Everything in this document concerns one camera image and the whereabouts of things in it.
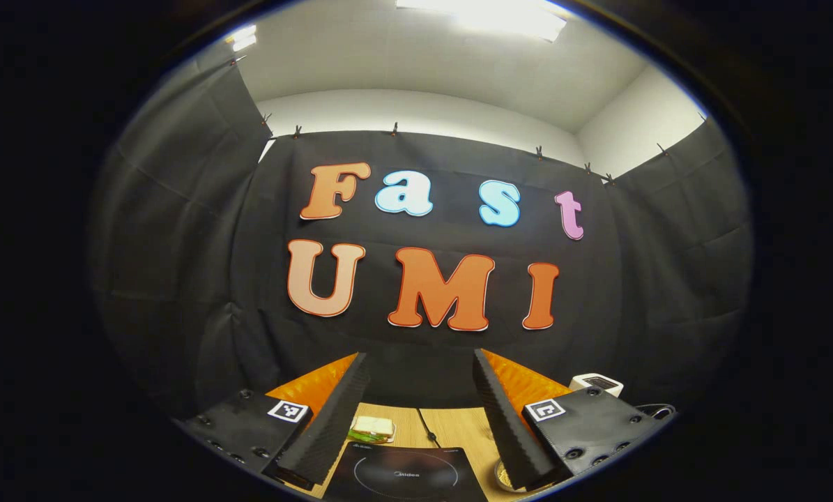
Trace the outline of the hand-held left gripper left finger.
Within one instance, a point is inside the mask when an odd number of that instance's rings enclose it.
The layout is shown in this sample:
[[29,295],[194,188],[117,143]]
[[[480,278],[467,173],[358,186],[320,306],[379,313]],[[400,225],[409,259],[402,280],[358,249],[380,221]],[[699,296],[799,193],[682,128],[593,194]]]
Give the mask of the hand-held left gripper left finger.
[[178,425],[248,473],[301,489],[323,484],[369,384],[353,353],[268,392],[239,390]]

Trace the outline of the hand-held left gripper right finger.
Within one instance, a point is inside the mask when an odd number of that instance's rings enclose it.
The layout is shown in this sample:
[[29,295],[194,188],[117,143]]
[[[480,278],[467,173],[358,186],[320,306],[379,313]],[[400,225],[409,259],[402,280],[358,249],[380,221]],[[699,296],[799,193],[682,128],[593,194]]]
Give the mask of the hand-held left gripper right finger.
[[473,381],[510,482],[528,492],[589,476],[675,417],[670,404],[631,406],[610,379],[572,390],[486,349],[474,350]]

